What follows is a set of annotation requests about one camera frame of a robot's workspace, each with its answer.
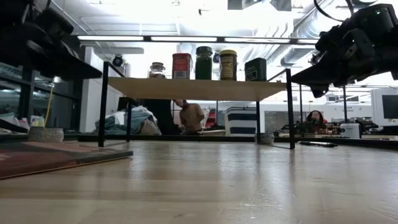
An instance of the jar lid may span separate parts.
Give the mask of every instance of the jar lid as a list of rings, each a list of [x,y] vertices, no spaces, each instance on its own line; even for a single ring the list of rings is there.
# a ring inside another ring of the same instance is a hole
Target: jar lid
[[[238,54],[236,53],[236,51],[234,51],[234,50],[222,50],[222,51],[220,52],[220,55],[224,55],[224,54],[238,55]]]
[[[211,49],[211,47],[208,47],[208,46],[198,47],[197,48],[197,54],[202,54],[202,53],[212,54],[213,50]]]
[[[176,56],[191,57],[191,55],[188,54],[188,53],[175,53],[175,54],[173,54],[173,57],[176,57]]]
[[[163,66],[163,63],[162,62],[152,62],[152,65]]]

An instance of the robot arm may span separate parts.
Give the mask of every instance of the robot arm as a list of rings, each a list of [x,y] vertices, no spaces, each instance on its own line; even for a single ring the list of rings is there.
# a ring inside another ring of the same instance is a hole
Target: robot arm
[[[313,66],[292,77],[307,85],[314,97],[333,84],[341,87],[371,75],[392,72],[398,79],[398,19],[390,4],[360,9],[340,26],[322,32],[315,45]]]
[[[51,8],[35,10],[34,2],[0,0],[0,62],[29,66],[49,78],[100,78],[63,42],[73,26]]]

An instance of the hair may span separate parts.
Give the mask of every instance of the hair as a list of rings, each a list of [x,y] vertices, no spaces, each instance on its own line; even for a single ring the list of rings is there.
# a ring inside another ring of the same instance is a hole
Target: hair
[[[307,122],[310,122],[311,120],[312,120],[312,113],[313,112],[318,112],[319,113],[319,121],[321,122],[321,124],[323,124],[323,116],[322,116],[322,113],[320,112],[320,111],[317,111],[317,110],[315,110],[315,111],[311,111],[310,112],[310,114],[307,116]]]

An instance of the mat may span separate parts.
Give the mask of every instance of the mat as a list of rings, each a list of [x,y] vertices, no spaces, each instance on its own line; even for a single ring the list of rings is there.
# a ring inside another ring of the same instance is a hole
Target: mat
[[[0,179],[132,156],[128,147],[116,149],[72,143],[19,142],[0,144]]]

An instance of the wooden shelf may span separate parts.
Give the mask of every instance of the wooden shelf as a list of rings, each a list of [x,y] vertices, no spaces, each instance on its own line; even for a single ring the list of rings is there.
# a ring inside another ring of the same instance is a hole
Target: wooden shelf
[[[286,89],[285,83],[156,78],[114,78],[108,84],[137,99],[261,101]]]

